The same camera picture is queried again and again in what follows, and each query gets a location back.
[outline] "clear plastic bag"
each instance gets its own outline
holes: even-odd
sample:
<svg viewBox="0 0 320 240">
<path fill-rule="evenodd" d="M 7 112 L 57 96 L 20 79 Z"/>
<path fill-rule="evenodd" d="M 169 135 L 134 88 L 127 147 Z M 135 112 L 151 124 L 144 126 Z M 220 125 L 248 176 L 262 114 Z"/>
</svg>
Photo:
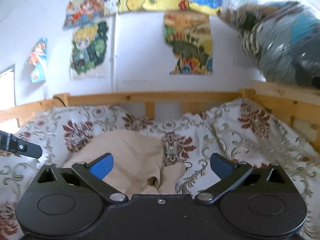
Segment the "clear plastic bag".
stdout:
<svg viewBox="0 0 320 240">
<path fill-rule="evenodd" d="M 218 16 L 239 32 L 244 53 L 268 81 L 320 89 L 320 20 L 297 1 L 226 0 Z"/>
</svg>

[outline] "wooden bed frame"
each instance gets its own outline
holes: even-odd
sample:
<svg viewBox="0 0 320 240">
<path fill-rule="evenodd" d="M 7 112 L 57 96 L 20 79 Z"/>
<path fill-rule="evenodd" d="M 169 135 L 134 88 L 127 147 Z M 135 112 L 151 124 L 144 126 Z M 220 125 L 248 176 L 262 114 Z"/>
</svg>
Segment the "wooden bed frame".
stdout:
<svg viewBox="0 0 320 240">
<path fill-rule="evenodd" d="M 36 112 L 63 105 L 97 106 L 130 102 L 143 102 L 146 116 L 154 119 L 156 102 L 180 102 L 182 103 L 183 113 L 197 114 L 207 110 L 208 103 L 224 103 L 240 97 L 249 98 L 262 105 L 274 116 L 306 137 L 313 147 L 320 152 L 320 91 L 269 82 L 253 82 L 251 89 L 243 89 L 239 92 L 128 92 L 82 96 L 59 94 L 55 95 L 53 99 L 0 111 L 0 122 L 16 118 L 22 125 L 35 117 Z"/>
</svg>

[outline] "blonde hair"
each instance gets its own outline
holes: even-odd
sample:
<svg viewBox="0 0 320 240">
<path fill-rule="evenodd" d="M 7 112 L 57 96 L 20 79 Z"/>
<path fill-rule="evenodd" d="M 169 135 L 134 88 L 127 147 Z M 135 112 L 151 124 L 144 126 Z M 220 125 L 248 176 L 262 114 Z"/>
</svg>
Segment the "blonde hair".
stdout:
<svg viewBox="0 0 320 240">
<path fill-rule="evenodd" d="M 95 36 L 98 32 L 98 26 L 90 26 L 83 29 L 78 30 L 74 36 L 74 41 L 83 41 L 85 38 L 88 38 L 90 42 L 92 42 L 95 39 Z"/>
</svg>

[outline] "white wall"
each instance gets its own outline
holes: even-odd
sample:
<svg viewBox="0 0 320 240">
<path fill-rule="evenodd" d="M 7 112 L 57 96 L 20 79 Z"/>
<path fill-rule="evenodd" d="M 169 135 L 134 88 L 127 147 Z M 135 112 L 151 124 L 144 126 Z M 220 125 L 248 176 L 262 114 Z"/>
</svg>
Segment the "white wall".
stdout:
<svg viewBox="0 0 320 240">
<path fill-rule="evenodd" d="M 212 76 L 170 76 L 176 58 L 164 43 L 163 13 L 139 12 L 111 17 L 116 23 L 115 64 L 105 79 L 70 81 L 73 30 L 62 29 L 69 0 L 0 0 L 0 71 L 15 64 L 17 105 L 41 100 L 44 92 L 72 95 L 137 90 L 238 90 L 261 79 L 239 48 L 237 33 L 211 17 L 214 42 Z M 47 82 L 32 84 L 26 60 L 40 37 L 48 38 Z M 113 48 L 109 47 L 108 59 Z"/>
</svg>

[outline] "beige cloth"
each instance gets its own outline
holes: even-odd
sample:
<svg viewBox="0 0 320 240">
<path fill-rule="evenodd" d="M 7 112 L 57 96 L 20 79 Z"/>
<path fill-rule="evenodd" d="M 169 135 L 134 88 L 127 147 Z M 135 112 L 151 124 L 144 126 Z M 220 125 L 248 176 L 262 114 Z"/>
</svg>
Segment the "beige cloth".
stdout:
<svg viewBox="0 0 320 240">
<path fill-rule="evenodd" d="M 98 135 L 64 167 L 79 161 L 90 163 L 107 152 L 113 155 L 114 167 L 103 181 L 129 198 L 132 194 L 175 194 L 176 182 L 186 171 L 183 163 L 164 166 L 160 139 L 127 130 Z"/>
</svg>

